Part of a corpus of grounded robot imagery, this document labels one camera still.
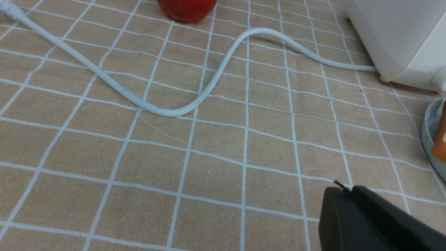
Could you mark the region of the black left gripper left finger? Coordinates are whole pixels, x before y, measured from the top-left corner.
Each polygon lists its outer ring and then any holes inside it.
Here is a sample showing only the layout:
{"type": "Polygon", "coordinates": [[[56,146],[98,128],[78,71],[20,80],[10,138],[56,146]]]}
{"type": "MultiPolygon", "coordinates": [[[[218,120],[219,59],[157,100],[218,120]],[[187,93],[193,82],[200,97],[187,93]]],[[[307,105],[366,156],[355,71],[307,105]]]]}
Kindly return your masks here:
{"type": "Polygon", "coordinates": [[[391,244],[376,227],[368,213],[388,207],[390,202],[366,187],[356,186],[371,205],[358,202],[351,190],[334,181],[323,194],[318,235],[322,251],[390,251],[391,244]]]}

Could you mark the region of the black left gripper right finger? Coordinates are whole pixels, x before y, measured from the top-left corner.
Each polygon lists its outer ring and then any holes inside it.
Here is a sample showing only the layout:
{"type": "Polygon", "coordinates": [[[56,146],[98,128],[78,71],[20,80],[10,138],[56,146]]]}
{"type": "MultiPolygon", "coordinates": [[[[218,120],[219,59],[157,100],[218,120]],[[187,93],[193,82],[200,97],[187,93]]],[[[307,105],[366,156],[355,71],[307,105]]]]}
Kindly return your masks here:
{"type": "Polygon", "coordinates": [[[412,217],[364,186],[350,191],[353,201],[398,251],[444,251],[445,235],[412,217]]]}

